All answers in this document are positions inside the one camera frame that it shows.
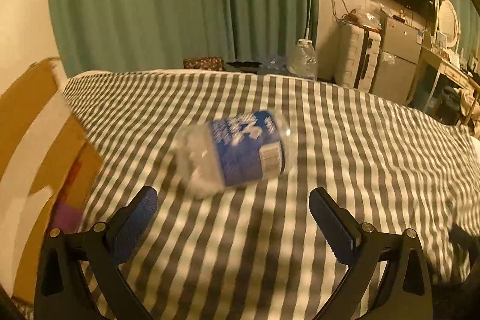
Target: cardboard box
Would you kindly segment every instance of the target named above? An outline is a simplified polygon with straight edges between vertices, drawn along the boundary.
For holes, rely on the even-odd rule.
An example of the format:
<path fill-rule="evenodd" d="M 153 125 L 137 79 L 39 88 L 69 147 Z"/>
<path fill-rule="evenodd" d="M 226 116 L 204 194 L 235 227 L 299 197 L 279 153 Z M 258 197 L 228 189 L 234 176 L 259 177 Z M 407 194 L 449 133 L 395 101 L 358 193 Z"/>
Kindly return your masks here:
<path fill-rule="evenodd" d="M 81 214 L 102 160 L 44 60 L 0 96 L 0 283 L 33 304 L 57 199 Z"/>

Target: clear plastic bottle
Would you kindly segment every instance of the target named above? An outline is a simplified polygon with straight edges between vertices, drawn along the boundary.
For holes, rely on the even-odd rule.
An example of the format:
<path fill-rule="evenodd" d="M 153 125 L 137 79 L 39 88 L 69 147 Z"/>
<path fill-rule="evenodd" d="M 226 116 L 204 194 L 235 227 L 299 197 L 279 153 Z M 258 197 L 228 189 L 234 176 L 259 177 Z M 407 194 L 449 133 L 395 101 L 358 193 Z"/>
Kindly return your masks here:
<path fill-rule="evenodd" d="M 177 168 L 188 193 L 207 197 L 286 172 L 290 137 L 278 112 L 191 124 L 175 136 Z"/>
<path fill-rule="evenodd" d="M 295 75 L 308 79 L 317 79 L 317 54 L 311 45 L 311 40 L 300 39 L 289 54 L 287 69 Z"/>

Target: bottle label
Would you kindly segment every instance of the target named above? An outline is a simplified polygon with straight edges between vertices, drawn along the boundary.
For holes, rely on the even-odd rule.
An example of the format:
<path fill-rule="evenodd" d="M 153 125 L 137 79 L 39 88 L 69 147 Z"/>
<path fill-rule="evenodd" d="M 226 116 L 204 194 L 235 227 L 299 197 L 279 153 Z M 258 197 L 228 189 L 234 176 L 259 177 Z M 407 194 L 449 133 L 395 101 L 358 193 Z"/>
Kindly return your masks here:
<path fill-rule="evenodd" d="M 269 112 L 215 120 L 210 129 L 225 186 L 276 176 L 285 169 L 284 146 Z"/>

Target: suitcase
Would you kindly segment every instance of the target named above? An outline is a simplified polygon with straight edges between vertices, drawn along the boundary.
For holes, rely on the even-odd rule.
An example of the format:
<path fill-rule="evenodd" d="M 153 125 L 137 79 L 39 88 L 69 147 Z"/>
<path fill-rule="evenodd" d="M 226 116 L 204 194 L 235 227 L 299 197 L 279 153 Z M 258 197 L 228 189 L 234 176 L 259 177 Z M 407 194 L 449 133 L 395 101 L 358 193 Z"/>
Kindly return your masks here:
<path fill-rule="evenodd" d="M 380 34 L 349 23 L 341 26 L 335 83 L 368 92 L 380 52 Z"/>

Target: bed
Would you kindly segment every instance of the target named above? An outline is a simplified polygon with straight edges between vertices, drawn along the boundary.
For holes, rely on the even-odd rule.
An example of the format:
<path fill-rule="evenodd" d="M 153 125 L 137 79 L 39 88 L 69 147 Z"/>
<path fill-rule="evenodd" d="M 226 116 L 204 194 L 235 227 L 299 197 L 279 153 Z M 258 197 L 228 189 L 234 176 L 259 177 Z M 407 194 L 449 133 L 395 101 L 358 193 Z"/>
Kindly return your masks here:
<path fill-rule="evenodd" d="M 156 319 L 311 319 L 345 272 L 308 211 L 308 194 L 319 186 L 359 222 L 384 232 L 415 229 L 435 280 L 469 271 L 448 241 L 454 223 L 480 235 L 479 159 L 462 129 L 373 95 L 284 76 L 93 73 L 72 78 L 64 97 L 105 159 L 83 229 L 145 184 L 159 193 L 148 234 L 121 266 Z M 176 171 L 175 132 L 259 109 L 281 110 L 289 122 L 294 168 L 189 198 Z M 111 317 L 88 269 L 86 275 Z"/>

